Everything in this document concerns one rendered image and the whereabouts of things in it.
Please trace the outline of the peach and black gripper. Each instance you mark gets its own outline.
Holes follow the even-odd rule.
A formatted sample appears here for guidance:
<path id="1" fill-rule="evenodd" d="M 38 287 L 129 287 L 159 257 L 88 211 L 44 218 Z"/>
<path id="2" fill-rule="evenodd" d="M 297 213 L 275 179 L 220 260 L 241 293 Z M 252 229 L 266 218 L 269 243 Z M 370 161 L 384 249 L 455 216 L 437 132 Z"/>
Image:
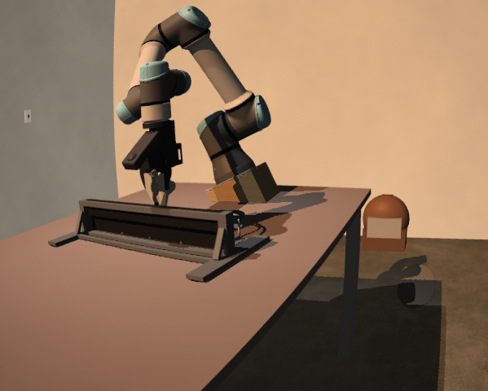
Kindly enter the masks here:
<path id="1" fill-rule="evenodd" d="M 158 128 L 159 126 L 163 127 Z M 152 203 L 154 205 L 167 206 L 169 194 L 176 187 L 175 182 L 170 180 L 172 175 L 171 167 L 183 164 L 182 143 L 176 143 L 174 120 L 171 122 L 168 120 L 143 124 L 143 129 L 149 129 L 149 131 L 159 130 L 162 140 L 156 145 L 152 154 L 149 155 L 139 169 L 140 177 Z M 178 149 L 180 149 L 181 160 L 178 157 Z M 160 174 L 158 175 L 158 173 Z M 160 203 L 156 198 L 158 195 Z"/>

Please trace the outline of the dark grey port rack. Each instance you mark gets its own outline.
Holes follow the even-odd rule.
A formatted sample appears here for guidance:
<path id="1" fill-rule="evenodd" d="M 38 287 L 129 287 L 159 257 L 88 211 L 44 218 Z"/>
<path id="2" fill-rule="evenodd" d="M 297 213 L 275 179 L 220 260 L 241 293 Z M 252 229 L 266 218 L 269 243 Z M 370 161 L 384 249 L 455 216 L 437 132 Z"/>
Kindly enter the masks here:
<path id="1" fill-rule="evenodd" d="M 269 235 L 252 235 L 235 246 L 240 220 L 235 237 L 233 211 L 92 199 L 79 200 L 79 207 L 75 233 L 49 240 L 48 244 L 55 247 L 78 238 L 204 263 L 186 274 L 186 279 L 195 282 L 204 282 L 270 239 Z"/>

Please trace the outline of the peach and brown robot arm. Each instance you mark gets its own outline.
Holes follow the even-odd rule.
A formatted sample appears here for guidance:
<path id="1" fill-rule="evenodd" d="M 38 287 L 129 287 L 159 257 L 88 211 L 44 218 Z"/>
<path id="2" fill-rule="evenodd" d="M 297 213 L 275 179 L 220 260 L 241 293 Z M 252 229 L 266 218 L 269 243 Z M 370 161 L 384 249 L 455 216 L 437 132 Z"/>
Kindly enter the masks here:
<path id="1" fill-rule="evenodd" d="M 126 125 L 141 117 L 144 124 L 171 118 L 170 99 L 190 89 L 191 76 L 180 69 L 169 69 L 168 62 L 162 60 L 166 53 L 181 46 L 190 51 L 225 102 L 225 112 L 217 111 L 197 126 L 213 165 L 214 181 L 218 185 L 255 167 L 239 141 L 268 127 L 270 111 L 261 95 L 244 88 L 214 45 L 208 17 L 197 7 L 187 6 L 156 26 L 140 47 L 141 59 L 129 92 L 117 105 L 118 118 Z M 139 170 L 161 140 L 160 131 L 146 131 L 122 161 L 124 168 Z"/>

